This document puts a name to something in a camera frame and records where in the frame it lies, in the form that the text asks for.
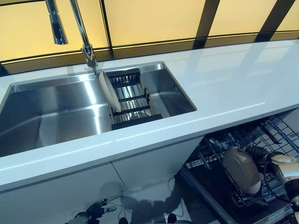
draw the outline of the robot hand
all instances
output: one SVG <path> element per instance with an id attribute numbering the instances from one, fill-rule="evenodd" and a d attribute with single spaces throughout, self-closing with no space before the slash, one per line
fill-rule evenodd
<path id="1" fill-rule="evenodd" d="M 116 210 L 115 206 L 102 208 L 105 205 L 107 205 L 107 199 L 102 199 L 91 205 L 85 212 L 79 212 L 67 224 L 98 224 L 100 222 L 97 218 L 101 218 L 103 214 Z"/>

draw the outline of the white plate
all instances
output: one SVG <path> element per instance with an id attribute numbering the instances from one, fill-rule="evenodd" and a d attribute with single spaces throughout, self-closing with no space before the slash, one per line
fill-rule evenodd
<path id="1" fill-rule="evenodd" d="M 111 85 L 111 82 L 107 77 L 107 75 L 104 72 L 101 72 L 99 79 L 100 79 L 100 85 L 103 89 L 104 95 L 108 103 L 110 104 L 110 106 L 114 111 L 121 112 L 120 102 L 117 99 L 113 86 Z"/>

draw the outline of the floor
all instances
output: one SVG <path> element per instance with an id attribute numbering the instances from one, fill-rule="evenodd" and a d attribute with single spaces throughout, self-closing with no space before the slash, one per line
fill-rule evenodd
<path id="1" fill-rule="evenodd" d="M 195 224 L 219 224 L 210 209 L 180 178 L 171 178 L 136 191 L 108 199 L 107 206 L 116 206 L 115 212 L 104 214 L 101 224 L 117 224 L 125 217 L 130 224 L 167 223 L 170 213 L 178 220 Z"/>

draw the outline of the white countertop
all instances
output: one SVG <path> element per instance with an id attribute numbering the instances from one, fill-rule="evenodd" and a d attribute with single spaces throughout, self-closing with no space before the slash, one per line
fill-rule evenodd
<path id="1" fill-rule="evenodd" d="M 0 190 L 17 186 L 17 181 L 84 163 L 101 164 L 298 107 L 298 50 L 299 41 L 289 40 L 99 63 L 106 69 L 163 61 L 197 111 L 2 157 Z M 82 64 L 0 77 L 0 101 L 12 83 L 86 70 Z"/>

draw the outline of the dishwasher rack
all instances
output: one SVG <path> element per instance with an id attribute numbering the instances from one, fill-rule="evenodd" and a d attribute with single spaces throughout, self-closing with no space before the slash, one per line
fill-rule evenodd
<path id="1" fill-rule="evenodd" d="M 299 159 L 299 136 L 279 116 L 273 115 L 267 119 L 206 135 L 188 158 L 185 166 L 188 169 L 197 166 L 213 169 L 214 161 L 218 161 L 223 166 L 222 158 L 226 149 L 231 146 L 249 145 L 263 147 L 268 152 L 282 152 Z M 238 207 L 250 206 L 254 203 L 267 204 L 275 199 L 275 196 L 268 191 L 263 178 L 260 190 L 254 195 L 248 195 L 237 186 L 226 169 L 225 171 L 234 186 L 229 191 L 231 199 Z M 278 196 L 285 194 L 284 188 L 276 176 L 269 172 L 266 174 L 266 178 L 270 188 Z"/>
<path id="2" fill-rule="evenodd" d="M 162 118 L 140 80 L 139 69 L 118 71 L 108 78 L 121 105 L 121 112 L 110 107 L 113 130 Z"/>

